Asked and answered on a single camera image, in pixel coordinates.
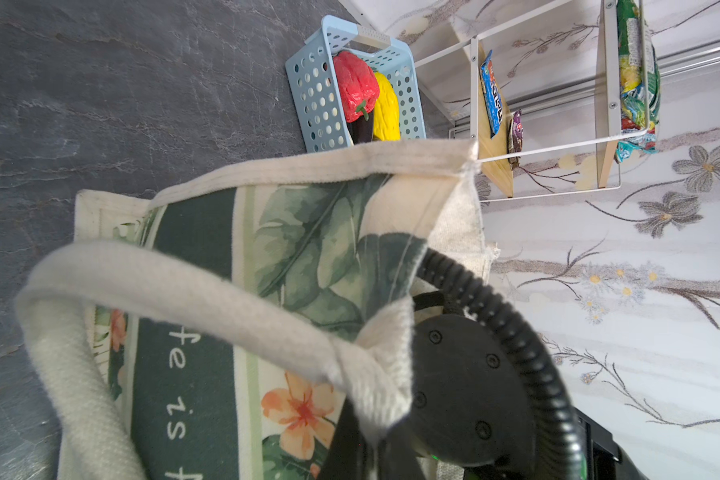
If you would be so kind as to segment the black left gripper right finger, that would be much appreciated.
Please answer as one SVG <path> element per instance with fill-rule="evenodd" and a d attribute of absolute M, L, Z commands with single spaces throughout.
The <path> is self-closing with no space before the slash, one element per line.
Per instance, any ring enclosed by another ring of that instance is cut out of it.
<path fill-rule="evenodd" d="M 410 432 L 402 423 L 393 426 L 377 447 L 380 480 L 424 480 Z"/>

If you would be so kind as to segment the canvas tote bag floral print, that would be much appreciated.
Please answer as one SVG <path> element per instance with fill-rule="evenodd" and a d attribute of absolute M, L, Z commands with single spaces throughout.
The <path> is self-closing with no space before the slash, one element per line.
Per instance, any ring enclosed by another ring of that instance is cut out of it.
<path fill-rule="evenodd" d="M 127 208 L 131 240 L 49 254 L 15 300 L 62 426 L 62 479 L 315 479 L 410 412 L 428 248 L 476 274 L 472 140 L 220 168 Z"/>

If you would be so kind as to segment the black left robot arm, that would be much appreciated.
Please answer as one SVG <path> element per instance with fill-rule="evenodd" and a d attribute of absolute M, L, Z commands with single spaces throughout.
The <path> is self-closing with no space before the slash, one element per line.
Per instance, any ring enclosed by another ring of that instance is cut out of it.
<path fill-rule="evenodd" d="M 401 336 L 388 321 L 366 323 L 363 347 L 412 356 L 410 413 L 372 447 L 345 402 L 338 438 L 319 479 L 529 479 L 538 457 L 536 420 L 519 374 L 495 336 L 456 298 L 420 293 L 423 319 Z"/>

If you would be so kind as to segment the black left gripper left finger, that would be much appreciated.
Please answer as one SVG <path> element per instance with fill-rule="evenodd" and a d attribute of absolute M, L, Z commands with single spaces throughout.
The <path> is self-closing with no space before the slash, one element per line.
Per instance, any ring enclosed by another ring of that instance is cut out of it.
<path fill-rule="evenodd" d="M 365 480 L 372 466 L 372 449 L 362 435 L 355 409 L 345 400 L 336 431 L 318 480 Z"/>

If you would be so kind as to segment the dark eggplant toy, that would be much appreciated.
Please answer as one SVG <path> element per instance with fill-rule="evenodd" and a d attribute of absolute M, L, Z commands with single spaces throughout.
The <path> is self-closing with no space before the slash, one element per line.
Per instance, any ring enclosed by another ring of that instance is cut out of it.
<path fill-rule="evenodd" d="M 373 141 L 374 116 L 372 114 L 369 114 L 367 118 L 361 116 L 354 122 L 348 123 L 347 127 L 354 145 Z"/>

